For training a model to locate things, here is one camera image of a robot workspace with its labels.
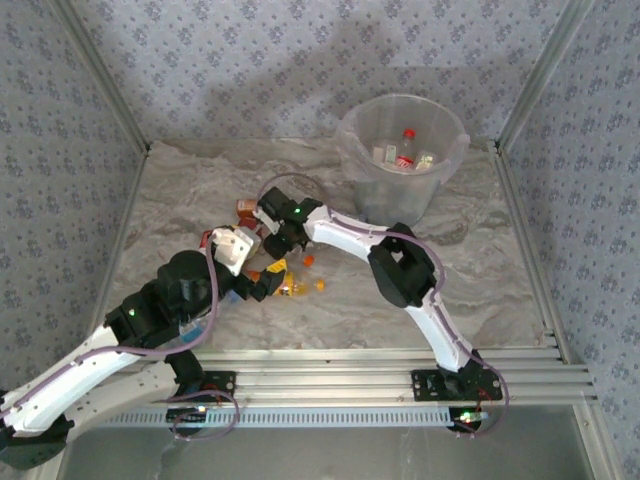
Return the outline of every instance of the wall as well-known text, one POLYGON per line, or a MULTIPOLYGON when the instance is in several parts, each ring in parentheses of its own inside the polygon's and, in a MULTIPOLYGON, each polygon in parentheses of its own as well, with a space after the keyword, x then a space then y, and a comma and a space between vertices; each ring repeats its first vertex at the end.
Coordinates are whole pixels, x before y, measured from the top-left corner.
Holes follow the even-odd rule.
POLYGON ((569 340, 640 478, 640 6, 598 0, 510 152, 569 340))
POLYGON ((4 1, 0 16, 0 387, 6 389, 36 376, 86 335, 141 157, 46 1, 4 1))
POLYGON ((496 137, 565 0, 75 0, 148 139, 322 136, 385 92, 496 137))

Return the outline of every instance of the aluminum frame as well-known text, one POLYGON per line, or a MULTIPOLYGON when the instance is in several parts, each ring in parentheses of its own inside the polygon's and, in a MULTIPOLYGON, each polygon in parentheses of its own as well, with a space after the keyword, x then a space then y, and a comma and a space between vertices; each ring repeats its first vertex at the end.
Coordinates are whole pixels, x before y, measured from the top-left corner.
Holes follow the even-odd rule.
MULTIPOLYGON (((504 191, 547 334, 542 347, 489 349, 480 353, 503 371, 510 386, 512 405, 572 405, 594 477, 623 480, 623 470, 606 429, 588 369, 577 363, 566 340, 506 155, 495 147, 494 142, 489 142, 487 148, 504 191)), ((135 194, 132 192, 126 218, 130 215, 135 194)), ((122 249, 125 228, 126 222, 123 222, 115 248, 116 258, 122 249)), ((110 265, 108 279, 112 278, 115 265, 115 261, 110 265)), ((101 291, 91 329, 104 313, 109 283, 110 280, 106 280, 101 291)), ((415 368, 435 367, 433 353, 428 350, 201 351, 197 356, 205 369, 238 372, 236 397, 247 411, 286 413, 323 409, 330 413, 355 408, 362 412, 371 409, 398 412, 407 408, 416 411, 433 408, 413 401, 408 375, 415 368)), ((122 374, 140 368, 136 365, 122 374)), ((435 408, 455 405, 460 404, 444 402, 435 408)), ((144 410, 145 407, 133 413, 144 413, 144 410)), ((63 456, 64 452, 31 470, 27 478, 57 478, 63 456)))

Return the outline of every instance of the black mounting bracket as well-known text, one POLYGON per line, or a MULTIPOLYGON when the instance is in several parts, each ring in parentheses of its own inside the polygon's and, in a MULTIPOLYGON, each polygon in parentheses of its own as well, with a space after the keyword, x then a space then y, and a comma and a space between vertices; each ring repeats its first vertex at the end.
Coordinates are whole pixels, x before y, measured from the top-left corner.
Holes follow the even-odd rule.
MULTIPOLYGON (((184 395, 187 393, 200 392, 204 390, 220 390, 227 393, 232 397, 236 391, 236 372, 232 371, 209 371, 204 372, 204 378, 197 389, 181 388, 178 390, 177 395, 184 395)), ((215 397, 212 395, 203 395, 194 399, 185 400, 185 402, 208 402, 208 403, 229 403, 224 397, 215 397)), ((173 421, 179 416, 184 415, 180 422, 180 427, 176 427, 176 431, 181 435, 189 436, 198 433, 202 430, 199 427, 190 427, 190 423, 204 423, 207 419, 207 412, 200 412, 195 407, 186 408, 170 408, 165 415, 165 421, 167 423, 173 423, 173 421)))
POLYGON ((502 400, 500 381, 491 370, 480 370, 464 381, 464 388, 453 389, 441 370, 413 370, 411 388, 416 402, 464 401, 477 403, 502 400))

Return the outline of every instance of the gray marble floor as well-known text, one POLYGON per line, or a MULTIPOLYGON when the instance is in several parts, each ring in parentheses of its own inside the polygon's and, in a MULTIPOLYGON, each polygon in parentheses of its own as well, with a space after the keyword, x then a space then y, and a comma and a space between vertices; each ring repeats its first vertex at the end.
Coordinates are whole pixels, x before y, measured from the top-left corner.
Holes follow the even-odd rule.
MULTIPOLYGON (((255 196, 277 173, 313 176, 326 186, 334 208, 355 214, 353 186, 327 140, 170 143, 156 142, 147 160, 107 311, 155 276, 174 253, 196 249, 204 230, 236 220, 236 199, 255 196)), ((283 180, 280 186, 298 199, 321 195, 305 180, 283 180)), ((543 326, 488 156, 465 161, 414 232, 446 266, 443 299, 474 346, 541 344, 543 326)), ((314 246, 312 253, 316 263, 308 274, 325 280, 324 293, 227 305, 207 345, 428 348, 411 318, 382 299, 367 264, 327 246, 314 246)))

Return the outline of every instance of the white robotic arm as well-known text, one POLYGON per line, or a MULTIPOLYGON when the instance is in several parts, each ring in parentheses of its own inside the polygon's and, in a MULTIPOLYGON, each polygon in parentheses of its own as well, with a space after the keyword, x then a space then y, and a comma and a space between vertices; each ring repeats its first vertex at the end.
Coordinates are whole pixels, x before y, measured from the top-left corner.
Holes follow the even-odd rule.
MULTIPOLYGON (((359 222, 340 213, 329 211, 327 206, 321 206, 309 214, 304 223, 304 229, 312 242, 332 245, 368 262, 372 247, 380 245, 385 239, 388 227, 359 222)), ((432 293, 433 288, 430 288, 422 297, 421 305, 407 305, 404 310, 413 318, 431 345, 438 365, 446 370, 457 372, 469 361, 469 355, 465 350, 470 352, 472 347, 457 331, 442 304, 440 294, 436 293, 432 300, 432 293), (436 307, 445 318, 440 318, 436 307)))
MULTIPOLYGON (((404 309, 431 345, 443 385, 456 399, 473 397, 474 379, 482 370, 479 357, 449 318, 436 293, 435 267, 421 247, 407 240, 415 238, 408 227, 369 225, 313 199, 296 203, 277 188, 258 200, 255 214, 272 232, 263 246, 276 259, 296 246, 316 242, 367 261, 382 296, 404 309)), ((180 325, 210 308, 213 295, 222 298, 233 290, 244 299, 262 301, 277 290, 284 272, 265 269, 255 282, 241 273, 247 256, 257 248, 257 236, 232 227, 217 228, 211 236, 217 291, 212 292, 205 255, 179 252, 158 269, 156 279, 110 312, 76 350, 23 387, 0 395, 0 461, 20 469, 39 465, 96 423, 136 404, 166 399, 181 385, 202 380, 200 364, 186 350, 133 376, 97 386, 140 358, 127 353, 127 347, 155 349, 177 337, 180 325), (112 349, 88 356, 104 347, 112 349), (122 347, 125 351, 116 351, 122 347)))

